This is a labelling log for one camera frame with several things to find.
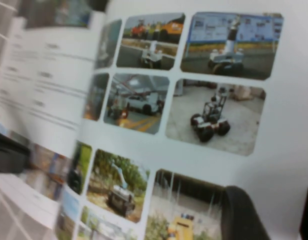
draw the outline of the book page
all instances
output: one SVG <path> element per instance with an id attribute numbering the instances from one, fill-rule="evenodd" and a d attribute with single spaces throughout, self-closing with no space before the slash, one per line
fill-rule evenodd
<path id="1" fill-rule="evenodd" d="M 224 189 L 237 186 L 270 239 L 296 239 L 308 188 L 306 9 L 111 1 L 55 237 L 221 240 Z"/>
<path id="2" fill-rule="evenodd" d="M 0 175 L 0 190 L 33 221 L 52 228 L 82 121 L 106 2 L 13 3 L 9 22 L 0 29 L 5 40 L 0 47 L 0 133 L 31 148 L 34 170 Z"/>

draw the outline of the orange vehicle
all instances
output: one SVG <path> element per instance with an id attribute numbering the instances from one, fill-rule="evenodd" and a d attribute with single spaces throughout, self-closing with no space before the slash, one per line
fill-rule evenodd
<path id="1" fill-rule="evenodd" d="M 173 19 L 168 23 L 162 25 L 159 32 L 159 41 L 178 43 L 181 38 L 184 21 L 185 15 Z"/>
<path id="2" fill-rule="evenodd" d="M 138 25 L 135 27 L 132 27 L 132 29 L 130 30 L 130 36 L 132 38 L 137 38 L 137 39 L 141 39 L 144 38 L 146 34 L 146 27 L 144 25 L 144 19 L 140 19 L 138 20 Z"/>
<path id="3" fill-rule="evenodd" d="M 182 214 L 167 227 L 167 240 L 193 240 L 193 216 Z"/>

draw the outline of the road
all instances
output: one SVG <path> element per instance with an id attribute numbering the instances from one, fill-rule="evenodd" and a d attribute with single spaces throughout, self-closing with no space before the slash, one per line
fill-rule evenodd
<path id="1" fill-rule="evenodd" d="M 139 132 L 156 134 L 160 128 L 161 116 L 148 116 L 130 111 L 127 119 L 113 120 L 112 117 L 108 117 L 108 111 L 106 110 L 104 122 Z"/>
<path id="2" fill-rule="evenodd" d="M 116 65 L 123 68 L 142 68 L 140 63 L 142 51 L 128 46 L 120 46 Z M 170 70 L 174 59 L 163 56 L 161 69 Z"/>
<path id="3" fill-rule="evenodd" d="M 186 58 L 182 60 L 181 69 L 183 72 L 212 74 L 212 70 L 208 68 L 210 54 L 200 58 Z M 262 52 L 255 50 L 244 51 L 243 65 L 244 70 L 240 77 L 247 79 L 265 80 L 270 77 L 274 63 L 275 53 Z"/>

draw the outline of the blurry page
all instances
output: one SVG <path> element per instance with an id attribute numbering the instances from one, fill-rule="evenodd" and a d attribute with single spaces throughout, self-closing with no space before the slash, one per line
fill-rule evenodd
<path id="1" fill-rule="evenodd" d="M 31 148 L 34 170 L 0 177 L 0 189 L 48 228 L 71 168 L 105 5 L 24 0 L 3 32 L 0 132 Z"/>

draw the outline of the yellow vehicle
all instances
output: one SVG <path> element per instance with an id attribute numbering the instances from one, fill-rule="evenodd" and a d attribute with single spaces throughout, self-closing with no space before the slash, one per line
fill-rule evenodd
<path id="1" fill-rule="evenodd" d="M 168 23 L 160 26 L 159 41 L 178 43 L 181 38 L 185 16 L 173 19 Z"/>
<path id="2" fill-rule="evenodd" d="M 167 227 L 167 240 L 193 240 L 193 219 L 189 215 L 175 217 Z"/>

